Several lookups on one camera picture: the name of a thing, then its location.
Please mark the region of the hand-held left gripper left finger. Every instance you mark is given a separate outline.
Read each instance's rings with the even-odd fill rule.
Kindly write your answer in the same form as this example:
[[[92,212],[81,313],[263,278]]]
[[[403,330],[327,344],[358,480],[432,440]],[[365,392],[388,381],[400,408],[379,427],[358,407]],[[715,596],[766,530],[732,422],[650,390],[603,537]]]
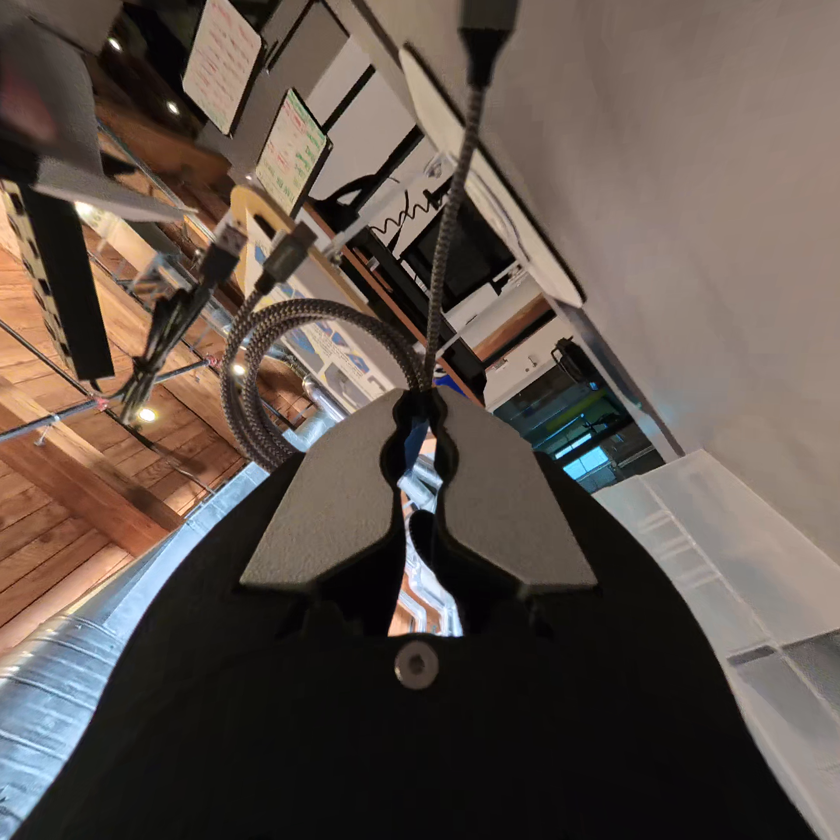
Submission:
[[[403,582],[408,391],[392,390],[324,433],[302,457],[239,582],[332,602],[385,636]]]

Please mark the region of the whiteboard with green writing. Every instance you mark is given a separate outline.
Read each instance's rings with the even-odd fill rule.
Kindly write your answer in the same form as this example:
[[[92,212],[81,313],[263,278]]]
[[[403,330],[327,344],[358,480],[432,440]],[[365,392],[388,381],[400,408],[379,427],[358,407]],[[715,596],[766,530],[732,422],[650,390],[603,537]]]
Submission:
[[[295,217],[329,158],[333,144],[295,88],[280,102],[255,167],[270,200]]]

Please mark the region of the clear plastic bin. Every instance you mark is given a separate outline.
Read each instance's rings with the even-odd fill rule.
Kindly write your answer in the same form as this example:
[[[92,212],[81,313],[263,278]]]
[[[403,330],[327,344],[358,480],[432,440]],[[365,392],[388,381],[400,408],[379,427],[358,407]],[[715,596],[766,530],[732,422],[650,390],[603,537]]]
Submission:
[[[837,563],[703,450],[595,498],[682,594],[794,804],[839,838]]]

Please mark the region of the whiteboard with red underlines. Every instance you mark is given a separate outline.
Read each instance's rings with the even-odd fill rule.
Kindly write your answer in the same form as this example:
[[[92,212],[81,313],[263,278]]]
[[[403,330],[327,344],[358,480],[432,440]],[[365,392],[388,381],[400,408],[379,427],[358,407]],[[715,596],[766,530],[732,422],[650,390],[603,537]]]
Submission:
[[[231,2],[205,2],[182,88],[223,135],[235,126],[262,47],[260,35]]]

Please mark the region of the brown-edged black desk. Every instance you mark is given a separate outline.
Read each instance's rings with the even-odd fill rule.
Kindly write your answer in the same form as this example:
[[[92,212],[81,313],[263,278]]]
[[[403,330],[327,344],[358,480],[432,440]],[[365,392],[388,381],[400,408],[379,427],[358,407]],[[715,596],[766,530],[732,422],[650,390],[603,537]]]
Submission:
[[[372,227],[343,247],[339,267],[369,298],[381,320],[393,326],[418,354],[426,348],[428,291]],[[490,285],[443,312],[438,341],[447,344],[438,364],[454,387],[480,405],[487,404],[489,373],[504,357],[553,319],[536,283],[514,264],[499,292]]]

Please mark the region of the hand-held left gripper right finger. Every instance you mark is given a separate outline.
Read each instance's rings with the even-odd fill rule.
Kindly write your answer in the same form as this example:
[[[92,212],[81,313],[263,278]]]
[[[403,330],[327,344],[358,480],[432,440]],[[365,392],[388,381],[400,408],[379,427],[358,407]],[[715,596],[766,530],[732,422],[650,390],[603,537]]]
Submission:
[[[532,447],[494,414],[434,389],[435,468],[442,480],[434,570],[468,634],[499,613],[529,614],[545,595],[592,592],[597,577]]]

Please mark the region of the black monitor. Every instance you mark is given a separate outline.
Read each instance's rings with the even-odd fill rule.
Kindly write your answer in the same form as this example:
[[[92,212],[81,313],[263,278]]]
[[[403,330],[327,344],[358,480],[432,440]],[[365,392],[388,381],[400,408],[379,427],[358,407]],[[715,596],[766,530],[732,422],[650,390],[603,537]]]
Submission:
[[[431,287],[434,252],[443,215],[440,211],[401,255],[402,263],[427,289]],[[514,261],[510,249],[470,198],[465,197],[449,245],[442,311],[451,311],[485,285],[499,292],[500,276],[514,265]]]

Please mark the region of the silver ceiling air duct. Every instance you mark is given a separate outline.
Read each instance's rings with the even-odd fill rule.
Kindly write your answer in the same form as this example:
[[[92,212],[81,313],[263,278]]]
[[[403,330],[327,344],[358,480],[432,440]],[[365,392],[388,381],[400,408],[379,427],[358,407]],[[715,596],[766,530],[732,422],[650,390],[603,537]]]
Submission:
[[[2,657],[1,838],[12,837],[68,761],[163,584],[268,474],[255,464],[150,551],[110,573]]]

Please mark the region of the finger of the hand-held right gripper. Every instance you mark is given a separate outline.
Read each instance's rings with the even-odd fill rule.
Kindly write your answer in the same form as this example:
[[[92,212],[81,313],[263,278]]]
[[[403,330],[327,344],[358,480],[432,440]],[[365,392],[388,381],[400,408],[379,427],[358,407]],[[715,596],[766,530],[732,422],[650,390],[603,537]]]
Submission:
[[[130,222],[177,223],[194,214],[190,207],[140,194],[103,174],[54,157],[40,158],[33,189],[69,203],[99,208]]]

